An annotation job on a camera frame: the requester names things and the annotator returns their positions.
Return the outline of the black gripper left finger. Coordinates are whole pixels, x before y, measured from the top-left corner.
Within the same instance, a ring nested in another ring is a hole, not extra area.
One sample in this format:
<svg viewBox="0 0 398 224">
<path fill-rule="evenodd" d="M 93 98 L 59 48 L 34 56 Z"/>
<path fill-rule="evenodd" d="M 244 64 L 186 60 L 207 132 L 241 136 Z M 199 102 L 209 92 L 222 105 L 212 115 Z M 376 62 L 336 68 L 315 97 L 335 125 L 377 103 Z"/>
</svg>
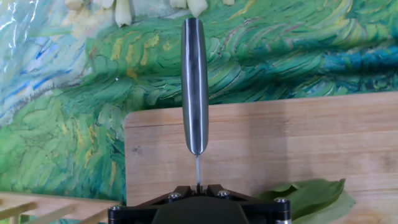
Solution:
<svg viewBox="0 0 398 224">
<path fill-rule="evenodd" d="M 115 205 L 108 209 L 109 224 L 135 223 L 136 221 L 152 221 L 158 209 L 178 200 L 197 195 L 197 188 L 178 186 L 172 192 L 163 194 L 136 206 Z"/>
</svg>

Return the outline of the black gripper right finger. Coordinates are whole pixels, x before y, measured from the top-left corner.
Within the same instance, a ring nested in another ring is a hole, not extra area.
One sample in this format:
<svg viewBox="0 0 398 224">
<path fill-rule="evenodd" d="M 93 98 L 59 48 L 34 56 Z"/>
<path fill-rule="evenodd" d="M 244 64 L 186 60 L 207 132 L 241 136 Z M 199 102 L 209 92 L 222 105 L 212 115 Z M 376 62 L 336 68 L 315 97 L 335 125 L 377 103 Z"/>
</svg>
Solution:
<svg viewBox="0 0 398 224">
<path fill-rule="evenodd" d="M 224 188 L 220 184 L 200 186 L 200 195 L 229 200 L 239 205 L 240 217 L 247 221 L 260 221 L 270 224 L 291 224 L 290 200 L 285 197 L 276 197 L 272 202 L 263 202 L 258 198 L 241 194 Z"/>
</svg>

